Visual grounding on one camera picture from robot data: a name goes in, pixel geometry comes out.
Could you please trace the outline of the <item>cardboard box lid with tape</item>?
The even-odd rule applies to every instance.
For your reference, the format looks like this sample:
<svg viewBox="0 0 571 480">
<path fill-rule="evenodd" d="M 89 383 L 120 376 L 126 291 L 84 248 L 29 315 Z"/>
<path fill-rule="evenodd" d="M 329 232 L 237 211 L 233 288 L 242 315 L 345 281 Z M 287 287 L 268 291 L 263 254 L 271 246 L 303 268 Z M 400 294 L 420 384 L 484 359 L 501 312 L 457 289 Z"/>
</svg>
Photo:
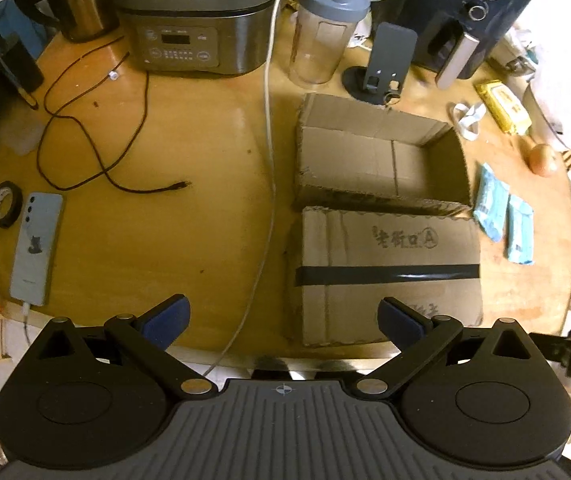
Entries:
<svg viewBox="0 0 571 480">
<path fill-rule="evenodd" d="M 305 208 L 287 245 L 290 338 L 309 348 L 380 342 L 377 312 L 385 297 L 426 318 L 481 324 L 474 221 Z"/>
</svg>

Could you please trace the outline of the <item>small blue wipes packet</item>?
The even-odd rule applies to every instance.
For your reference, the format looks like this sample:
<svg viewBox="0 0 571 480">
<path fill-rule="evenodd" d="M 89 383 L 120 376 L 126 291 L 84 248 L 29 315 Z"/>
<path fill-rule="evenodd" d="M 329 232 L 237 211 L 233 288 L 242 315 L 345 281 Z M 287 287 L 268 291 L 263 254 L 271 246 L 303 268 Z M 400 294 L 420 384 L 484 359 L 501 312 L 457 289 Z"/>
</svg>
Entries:
<svg viewBox="0 0 571 480">
<path fill-rule="evenodd" d="M 534 209 L 514 194 L 508 202 L 507 258 L 525 266 L 534 263 Z"/>
</svg>

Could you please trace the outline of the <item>large blue wipes packet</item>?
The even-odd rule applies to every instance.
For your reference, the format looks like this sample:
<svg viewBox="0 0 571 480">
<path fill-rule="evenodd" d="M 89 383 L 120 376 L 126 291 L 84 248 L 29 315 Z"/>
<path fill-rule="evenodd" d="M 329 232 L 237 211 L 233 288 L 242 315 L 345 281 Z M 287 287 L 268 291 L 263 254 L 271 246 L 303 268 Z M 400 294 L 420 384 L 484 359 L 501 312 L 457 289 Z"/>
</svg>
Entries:
<svg viewBox="0 0 571 480">
<path fill-rule="evenodd" d="M 483 164 L 473 217 L 494 243 L 505 234 L 509 196 L 510 186 L 496 177 L 491 166 Z"/>
</svg>

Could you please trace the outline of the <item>light blue smartphone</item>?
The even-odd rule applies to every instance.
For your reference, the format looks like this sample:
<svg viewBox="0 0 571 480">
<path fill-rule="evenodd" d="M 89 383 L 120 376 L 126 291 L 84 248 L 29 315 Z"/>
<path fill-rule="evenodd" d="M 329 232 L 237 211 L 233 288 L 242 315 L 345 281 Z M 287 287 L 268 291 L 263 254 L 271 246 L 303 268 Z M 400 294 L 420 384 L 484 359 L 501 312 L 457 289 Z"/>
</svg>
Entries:
<svg viewBox="0 0 571 480">
<path fill-rule="evenodd" d="M 47 303 L 63 205 L 61 194 L 35 192 L 28 196 L 10 278 L 13 299 L 34 307 Z"/>
</svg>

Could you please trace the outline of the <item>open cardboard box tray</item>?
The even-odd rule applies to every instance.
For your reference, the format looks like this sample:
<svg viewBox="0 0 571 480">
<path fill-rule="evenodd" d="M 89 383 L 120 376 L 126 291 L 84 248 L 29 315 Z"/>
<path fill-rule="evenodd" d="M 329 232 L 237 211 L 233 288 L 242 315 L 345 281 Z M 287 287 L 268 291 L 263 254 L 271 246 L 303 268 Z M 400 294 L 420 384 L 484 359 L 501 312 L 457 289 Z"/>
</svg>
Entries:
<svg viewBox="0 0 571 480">
<path fill-rule="evenodd" d="M 473 207 L 460 136 L 439 120 L 308 93 L 299 110 L 295 202 L 456 216 Z"/>
</svg>

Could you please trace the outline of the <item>black phone stand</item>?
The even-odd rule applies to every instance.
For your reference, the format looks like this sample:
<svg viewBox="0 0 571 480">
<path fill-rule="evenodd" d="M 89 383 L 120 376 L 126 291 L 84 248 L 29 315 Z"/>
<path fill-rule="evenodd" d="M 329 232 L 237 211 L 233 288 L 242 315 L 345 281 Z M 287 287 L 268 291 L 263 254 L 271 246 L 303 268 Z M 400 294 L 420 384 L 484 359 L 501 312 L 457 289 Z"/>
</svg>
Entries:
<svg viewBox="0 0 571 480">
<path fill-rule="evenodd" d="M 356 100 L 389 105 L 400 99 L 415 54 L 417 33 L 388 22 L 381 23 L 367 66 L 351 66 L 342 74 L 345 90 Z"/>
</svg>

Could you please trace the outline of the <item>black power bank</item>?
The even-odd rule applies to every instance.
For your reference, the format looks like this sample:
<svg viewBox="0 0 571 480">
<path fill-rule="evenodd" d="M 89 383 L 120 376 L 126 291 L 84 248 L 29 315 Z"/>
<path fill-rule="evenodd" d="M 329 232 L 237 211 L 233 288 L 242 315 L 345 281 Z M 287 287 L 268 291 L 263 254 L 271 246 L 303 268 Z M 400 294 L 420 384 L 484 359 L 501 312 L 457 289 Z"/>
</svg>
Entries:
<svg viewBox="0 0 571 480">
<path fill-rule="evenodd" d="M 16 34 L 8 38 L 0 37 L 0 60 L 25 91 L 34 92 L 43 84 L 42 71 Z"/>
</svg>

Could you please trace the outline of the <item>silver electric cooker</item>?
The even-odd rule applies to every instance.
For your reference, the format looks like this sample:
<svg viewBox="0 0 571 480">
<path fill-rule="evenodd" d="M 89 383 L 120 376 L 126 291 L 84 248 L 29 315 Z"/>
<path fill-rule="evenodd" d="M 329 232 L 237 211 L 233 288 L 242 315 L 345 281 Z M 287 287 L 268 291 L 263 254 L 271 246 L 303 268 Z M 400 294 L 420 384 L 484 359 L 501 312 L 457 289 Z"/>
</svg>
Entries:
<svg viewBox="0 0 571 480">
<path fill-rule="evenodd" d="M 238 76 L 267 58 L 278 0 L 113 0 L 141 70 Z"/>
</svg>

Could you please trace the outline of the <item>black air fryer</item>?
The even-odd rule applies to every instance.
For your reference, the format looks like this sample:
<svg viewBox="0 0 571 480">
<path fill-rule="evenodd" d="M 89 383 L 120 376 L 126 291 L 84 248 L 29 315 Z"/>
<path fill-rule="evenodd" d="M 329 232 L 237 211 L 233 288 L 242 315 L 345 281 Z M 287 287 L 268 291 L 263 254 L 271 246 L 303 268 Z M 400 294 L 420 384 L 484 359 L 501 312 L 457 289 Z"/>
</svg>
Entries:
<svg viewBox="0 0 571 480">
<path fill-rule="evenodd" d="M 412 63 L 432 70 L 438 88 L 470 78 L 531 0 L 375 0 L 374 26 L 417 34 Z"/>
</svg>

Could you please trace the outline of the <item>shaker bottle grey lid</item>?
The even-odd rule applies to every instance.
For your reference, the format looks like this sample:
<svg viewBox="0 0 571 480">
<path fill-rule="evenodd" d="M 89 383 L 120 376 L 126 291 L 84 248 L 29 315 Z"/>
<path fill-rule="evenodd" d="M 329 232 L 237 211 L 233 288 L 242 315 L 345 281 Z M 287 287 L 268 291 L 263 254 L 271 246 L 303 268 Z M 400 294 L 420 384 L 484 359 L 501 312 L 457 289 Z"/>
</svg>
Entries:
<svg viewBox="0 0 571 480">
<path fill-rule="evenodd" d="M 370 0 L 299 0 L 290 79 L 303 88 L 328 84 Z"/>
</svg>

